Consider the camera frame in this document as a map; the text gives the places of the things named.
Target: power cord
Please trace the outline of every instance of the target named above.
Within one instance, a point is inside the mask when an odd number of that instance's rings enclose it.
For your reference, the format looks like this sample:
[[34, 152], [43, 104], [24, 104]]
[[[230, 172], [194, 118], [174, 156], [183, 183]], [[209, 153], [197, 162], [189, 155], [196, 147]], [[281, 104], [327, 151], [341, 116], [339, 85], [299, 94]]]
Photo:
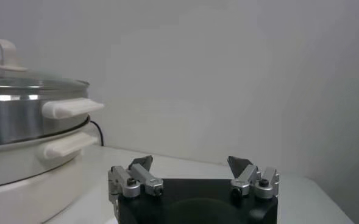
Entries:
[[104, 134], [102, 133], [102, 130], [101, 130], [101, 127], [97, 124], [97, 122], [95, 121], [90, 121], [91, 123], [93, 123], [95, 125], [95, 127], [98, 129], [99, 131], [99, 135], [101, 137], [101, 146], [105, 146], [105, 143], [104, 143]]

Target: countertop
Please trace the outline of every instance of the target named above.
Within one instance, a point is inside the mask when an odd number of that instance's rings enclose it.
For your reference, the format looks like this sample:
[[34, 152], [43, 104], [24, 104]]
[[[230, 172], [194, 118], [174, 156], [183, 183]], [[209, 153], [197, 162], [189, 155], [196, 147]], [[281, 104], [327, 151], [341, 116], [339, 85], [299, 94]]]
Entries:
[[[47, 224], [116, 223], [108, 200], [107, 171], [114, 165], [128, 166], [145, 153], [92, 146], [83, 151], [85, 193]], [[154, 156], [151, 173], [160, 178], [226, 178], [227, 166]], [[312, 180], [294, 175], [280, 176], [278, 223], [350, 224], [345, 213]]]

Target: pot handle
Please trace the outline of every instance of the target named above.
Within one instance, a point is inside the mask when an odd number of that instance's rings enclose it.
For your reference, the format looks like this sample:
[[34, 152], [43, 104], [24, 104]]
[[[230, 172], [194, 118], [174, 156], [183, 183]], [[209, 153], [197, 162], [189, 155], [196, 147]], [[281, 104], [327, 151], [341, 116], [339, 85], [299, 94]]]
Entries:
[[103, 107], [103, 104], [87, 98], [55, 100], [43, 105], [42, 114], [50, 119], [64, 119], [99, 110]]
[[26, 71], [27, 68], [20, 67], [16, 59], [15, 45], [8, 40], [0, 39], [1, 60], [0, 69], [6, 71]]
[[64, 158], [96, 142], [98, 142], [98, 138], [84, 132], [78, 132], [64, 138], [45, 142], [39, 147], [36, 155], [43, 160]]

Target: stainless steel pot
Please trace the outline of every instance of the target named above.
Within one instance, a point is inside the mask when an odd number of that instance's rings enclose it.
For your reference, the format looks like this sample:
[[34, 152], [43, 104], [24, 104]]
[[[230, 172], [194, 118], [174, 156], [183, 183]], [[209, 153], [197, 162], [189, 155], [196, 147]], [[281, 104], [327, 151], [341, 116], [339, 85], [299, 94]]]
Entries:
[[103, 107], [87, 99], [87, 82], [20, 67], [7, 40], [0, 40], [0, 49], [0, 145], [74, 130], [86, 123], [88, 112]]
[[0, 185], [59, 167], [98, 141], [84, 133], [88, 83], [18, 66], [15, 46], [0, 40]]

